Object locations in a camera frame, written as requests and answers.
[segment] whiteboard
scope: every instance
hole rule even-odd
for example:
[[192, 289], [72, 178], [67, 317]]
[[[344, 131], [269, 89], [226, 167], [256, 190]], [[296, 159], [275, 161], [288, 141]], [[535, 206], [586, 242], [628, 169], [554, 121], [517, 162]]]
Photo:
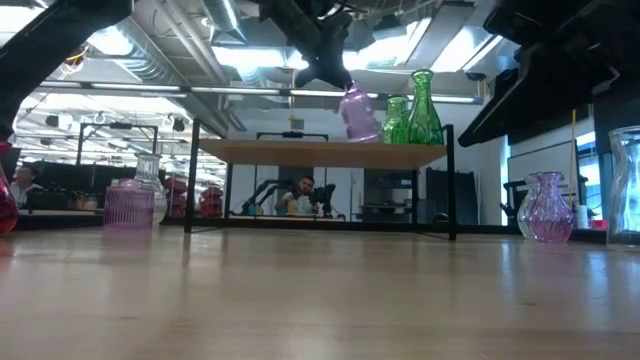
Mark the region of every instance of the whiteboard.
[[510, 157], [507, 160], [509, 167], [509, 181], [524, 180], [530, 174], [537, 172], [560, 172], [564, 175], [564, 181], [560, 182], [561, 194], [569, 194], [569, 179], [571, 174], [571, 147], [574, 147], [573, 159], [573, 193], [578, 200], [578, 156], [575, 151], [575, 142], [567, 141], [539, 150]]

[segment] green glass vase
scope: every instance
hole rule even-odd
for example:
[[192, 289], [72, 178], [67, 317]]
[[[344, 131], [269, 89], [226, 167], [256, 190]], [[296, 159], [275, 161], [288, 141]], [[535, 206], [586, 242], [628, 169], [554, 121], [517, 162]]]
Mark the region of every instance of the green glass vase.
[[415, 86], [413, 108], [409, 118], [409, 144], [444, 145], [442, 124], [431, 99], [433, 72], [418, 70], [411, 75]]
[[393, 97], [387, 101], [387, 122], [382, 128], [382, 138], [385, 144], [403, 144], [405, 142], [404, 134], [406, 134], [409, 120], [407, 116], [408, 102], [409, 99], [405, 96]]

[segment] pink glass bottle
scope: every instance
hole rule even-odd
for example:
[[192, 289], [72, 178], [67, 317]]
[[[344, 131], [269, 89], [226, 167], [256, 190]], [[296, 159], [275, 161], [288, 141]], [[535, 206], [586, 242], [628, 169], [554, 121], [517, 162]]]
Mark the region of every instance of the pink glass bottle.
[[121, 179], [107, 188], [104, 225], [118, 228], [151, 228], [153, 222], [153, 190], [133, 179]]
[[366, 92], [354, 81], [340, 102], [340, 114], [351, 142], [378, 142], [380, 125], [373, 113], [373, 104]]
[[[0, 156], [9, 151], [11, 144], [0, 143]], [[18, 205], [11, 193], [11, 187], [4, 175], [4, 170], [0, 166], [0, 235], [4, 235], [13, 230], [18, 222]]]
[[573, 213], [558, 190], [562, 173], [536, 174], [540, 192], [531, 210], [529, 230], [540, 243], [566, 243], [573, 230]]

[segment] person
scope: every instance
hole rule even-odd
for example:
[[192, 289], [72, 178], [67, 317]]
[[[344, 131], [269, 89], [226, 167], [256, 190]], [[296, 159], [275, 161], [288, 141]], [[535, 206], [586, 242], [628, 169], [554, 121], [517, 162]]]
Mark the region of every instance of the person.
[[284, 194], [282, 199], [278, 201], [276, 204], [276, 210], [280, 211], [281, 209], [291, 205], [295, 206], [295, 211], [289, 211], [289, 213], [294, 213], [296, 215], [315, 215], [318, 213], [318, 205], [311, 204], [309, 196], [313, 192], [313, 186], [316, 181], [313, 179], [313, 176], [307, 175], [300, 179], [298, 182], [298, 192], [300, 196], [296, 199], [293, 196], [293, 193], [288, 192]]
[[30, 165], [22, 165], [16, 172], [16, 180], [11, 184], [11, 193], [16, 199], [18, 208], [22, 208], [27, 203], [27, 193], [33, 189], [42, 189], [42, 186], [35, 184], [37, 171]]

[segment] red vase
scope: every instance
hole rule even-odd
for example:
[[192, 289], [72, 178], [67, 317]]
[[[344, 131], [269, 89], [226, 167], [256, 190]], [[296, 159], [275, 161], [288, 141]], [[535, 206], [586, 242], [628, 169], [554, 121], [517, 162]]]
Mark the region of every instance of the red vase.
[[[0, 156], [11, 148], [11, 144], [0, 144]], [[4, 175], [4, 171], [0, 166], [0, 235], [4, 235], [13, 230], [18, 222], [18, 206], [16, 200], [11, 193], [11, 186]]]

